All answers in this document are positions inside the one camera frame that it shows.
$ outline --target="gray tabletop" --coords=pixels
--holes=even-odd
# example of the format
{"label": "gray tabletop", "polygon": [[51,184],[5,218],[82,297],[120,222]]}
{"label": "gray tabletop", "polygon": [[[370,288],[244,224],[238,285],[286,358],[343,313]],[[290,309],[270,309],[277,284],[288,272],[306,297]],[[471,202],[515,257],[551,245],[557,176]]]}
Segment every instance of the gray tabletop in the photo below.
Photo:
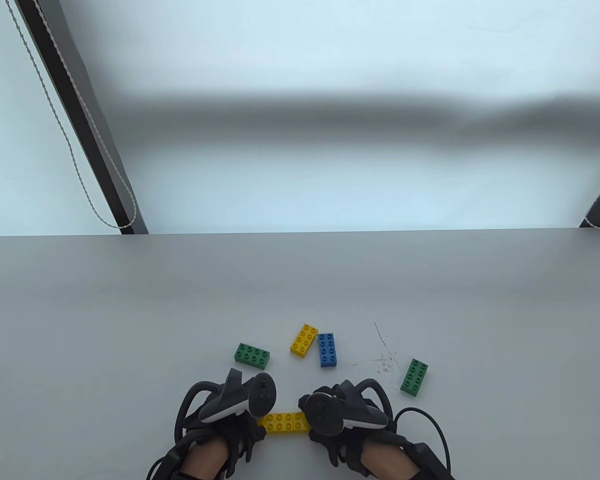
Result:
{"label": "gray tabletop", "polygon": [[[304,323],[338,366],[289,353]],[[239,342],[276,411],[348,378],[440,423],[458,479],[600,479],[600,231],[0,237],[0,478],[144,478]],[[415,357],[417,398],[399,390]],[[257,370],[240,368],[245,376]],[[442,456],[426,419],[399,432]],[[270,436],[236,478],[355,478]]]}

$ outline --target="black cable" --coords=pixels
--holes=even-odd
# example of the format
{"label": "black cable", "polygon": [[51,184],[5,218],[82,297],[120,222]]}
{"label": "black cable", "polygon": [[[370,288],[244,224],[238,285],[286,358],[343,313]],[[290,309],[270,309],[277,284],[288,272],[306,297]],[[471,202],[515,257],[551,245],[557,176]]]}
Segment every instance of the black cable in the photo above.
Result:
{"label": "black cable", "polygon": [[438,425],[438,422],[435,421],[434,418],[430,414],[428,414],[426,411],[416,408],[414,406],[408,406],[406,408],[401,409],[398,412],[398,414],[395,416],[396,425],[398,424],[398,419],[400,418],[400,416],[402,416],[402,414],[405,412],[417,412],[417,413],[425,416],[426,418],[428,418],[428,420],[431,423],[433,423],[433,426],[435,427],[438,435],[440,436],[440,440],[442,440],[442,446],[444,447],[444,458],[446,459],[446,471],[449,472],[449,474],[451,474],[451,455],[449,454],[449,446],[447,445],[447,439],[445,438],[445,434],[442,433],[442,428],[440,428],[440,425]]}
{"label": "black cable", "polygon": [[154,475],[154,470],[158,468],[160,463],[165,459],[165,457],[158,458],[154,464],[152,464],[151,468],[149,468],[149,473],[146,474],[146,480],[151,480],[151,477]]}

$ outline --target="cord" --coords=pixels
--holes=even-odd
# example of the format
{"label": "cord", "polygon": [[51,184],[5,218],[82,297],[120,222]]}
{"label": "cord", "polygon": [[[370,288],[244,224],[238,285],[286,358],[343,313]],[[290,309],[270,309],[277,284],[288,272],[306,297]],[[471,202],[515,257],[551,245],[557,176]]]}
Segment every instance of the cord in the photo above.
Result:
{"label": "cord", "polygon": [[146,474],[146,480],[151,480],[151,477],[154,475],[154,470],[158,468],[158,466],[162,463],[165,457],[158,458],[154,464],[152,464],[151,468],[149,468],[149,473]]}
{"label": "cord", "polygon": [[136,217],[138,216],[138,205],[136,204],[136,198],[134,197],[133,193],[131,193],[131,188],[129,188],[129,185],[127,185],[124,178],[122,178],[122,174],[120,173],[120,170],[118,169],[116,163],[113,161],[113,158],[111,158],[109,149],[107,148],[104,140],[102,139],[101,133],[98,130],[98,126],[96,126],[96,123],[94,121],[94,117],[92,117],[92,112],[89,110],[89,107],[87,107],[87,104],[85,103],[85,99],[83,99],[82,94],[80,94],[80,91],[78,90],[78,86],[76,85],[76,82],[74,82],[74,77],[71,74],[71,72],[69,71],[67,62],[65,61],[65,58],[63,57],[62,53],[60,53],[60,48],[58,48],[58,44],[56,43],[56,38],[51,33],[51,28],[49,27],[49,24],[47,23],[47,19],[45,18],[44,13],[42,13],[42,9],[40,7],[40,4],[38,3],[38,0],[33,0],[33,3],[35,4],[35,8],[37,9],[37,12],[40,15],[40,18],[42,19],[42,23],[44,23],[44,28],[46,28],[47,34],[49,34],[49,37],[51,38],[51,41],[53,42],[55,52],[58,54],[58,57],[60,57],[60,61],[62,62],[64,71],[66,72],[67,76],[69,77],[69,81],[71,82],[71,86],[73,87],[73,91],[75,92],[76,96],[78,97],[78,101],[80,102],[80,105],[82,106],[82,109],[84,110],[84,112],[87,116],[89,125],[91,126],[93,132],[96,135],[96,138],[98,139],[99,144],[101,145],[102,149],[104,150],[106,158],[108,159],[109,163],[111,164],[111,167],[113,167],[113,169],[115,170],[115,174],[117,174],[117,178],[122,182],[124,189],[126,190],[127,194],[129,195],[129,198],[131,199],[131,203],[133,203],[133,217],[131,218],[129,223],[127,223],[126,225],[118,226],[118,225],[111,224],[111,223],[107,222],[103,217],[101,217],[101,215],[98,213],[98,210],[96,210],[96,208],[94,206],[94,202],[92,202],[92,198],[90,197],[89,192],[87,192],[87,187],[85,186],[85,182],[83,181],[83,176],[80,174],[80,170],[78,169],[78,163],[76,163],[76,155],[74,154],[74,148],[71,145],[71,141],[69,140],[69,135],[67,135],[67,131],[65,130],[64,126],[62,125],[62,122],[60,121],[60,117],[58,116],[56,107],[54,106],[54,103],[51,100],[51,96],[49,94],[49,90],[47,89],[47,84],[42,76],[42,73],[40,73],[40,69],[38,68],[38,63],[36,62],[36,59],[33,56],[33,53],[31,52],[31,49],[27,42],[27,39],[25,38],[24,33],[22,32],[22,28],[21,28],[20,24],[18,23],[16,14],[14,12],[14,9],[12,8],[12,4],[11,4],[10,0],[4,0],[4,2],[7,5],[7,9],[9,9],[9,14],[11,16],[11,20],[13,20],[13,23],[16,26],[16,30],[18,30],[19,37],[21,38],[22,43],[24,44],[26,53],[28,54],[28,57],[31,60],[31,63],[33,64],[33,67],[35,68],[35,73],[37,73],[37,78],[38,78],[38,80],[40,80],[40,84],[42,85],[42,90],[44,90],[44,96],[46,96],[46,102],[51,107],[51,112],[53,112],[53,117],[55,118],[55,123],[60,128],[60,132],[62,132],[64,141],[66,142],[66,145],[69,148],[69,155],[71,156],[71,161],[73,162],[73,168],[75,169],[75,173],[78,175],[78,181],[80,182],[80,185],[82,186],[82,190],[83,190],[85,196],[87,197],[87,201],[89,202],[89,206],[91,207],[91,210],[93,210],[93,213],[96,215],[96,217],[98,217],[99,221],[101,221],[106,226],[111,227],[112,229],[122,230],[122,229],[126,229],[127,227],[130,227],[136,221]]}
{"label": "cord", "polygon": [[430,422],[433,423],[433,426],[437,430],[437,433],[440,436],[440,440],[442,441],[442,446],[444,447],[444,459],[446,460],[446,471],[449,472],[449,474],[451,475],[451,455],[449,454],[449,446],[447,445],[447,439],[445,438],[445,434],[442,433],[442,428],[440,428],[440,425],[438,425],[438,422],[435,421],[434,418],[430,414],[428,414],[426,411],[421,410],[416,407],[413,407],[413,406],[409,406],[409,407],[401,409],[398,412],[398,414],[395,416],[394,422],[396,424],[398,423],[398,420],[400,419],[402,414],[405,412],[417,412],[417,413],[425,416],[426,418],[428,418],[428,420],[430,420]]}

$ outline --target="wrist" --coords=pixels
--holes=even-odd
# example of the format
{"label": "wrist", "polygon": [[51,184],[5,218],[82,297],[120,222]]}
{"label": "wrist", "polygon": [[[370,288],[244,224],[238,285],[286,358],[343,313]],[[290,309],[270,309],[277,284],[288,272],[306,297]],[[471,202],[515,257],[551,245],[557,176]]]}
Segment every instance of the wrist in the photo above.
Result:
{"label": "wrist", "polygon": [[386,445],[371,439],[362,444],[362,464],[379,480],[405,480],[420,471],[411,458],[396,445]]}
{"label": "wrist", "polygon": [[214,480],[229,459],[229,447],[222,436],[202,445],[193,445],[182,462],[179,471],[200,480]]}

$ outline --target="black glove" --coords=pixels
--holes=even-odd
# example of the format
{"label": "black glove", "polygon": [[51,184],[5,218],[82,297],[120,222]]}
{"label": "black glove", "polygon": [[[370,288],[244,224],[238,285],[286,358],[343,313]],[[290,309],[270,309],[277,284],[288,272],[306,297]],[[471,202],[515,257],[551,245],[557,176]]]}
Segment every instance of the black glove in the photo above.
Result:
{"label": "black glove", "polygon": [[[326,393],[335,395],[337,384],[333,388],[321,386],[313,393]],[[305,411],[305,403],[309,395],[304,395],[298,400],[298,407],[303,412]],[[364,402],[374,408],[378,408],[370,399],[365,398]],[[389,420],[389,425],[384,429],[367,429],[367,428],[345,428],[335,436],[326,436],[311,429],[309,431],[309,439],[325,446],[329,454],[329,461],[332,466],[338,467],[339,461],[346,464],[351,470],[368,477],[373,475],[363,464],[361,460],[362,448],[367,439],[378,442],[380,444],[395,445],[403,448],[403,450],[413,447],[413,444],[407,441],[402,435],[396,434],[396,425]]]}

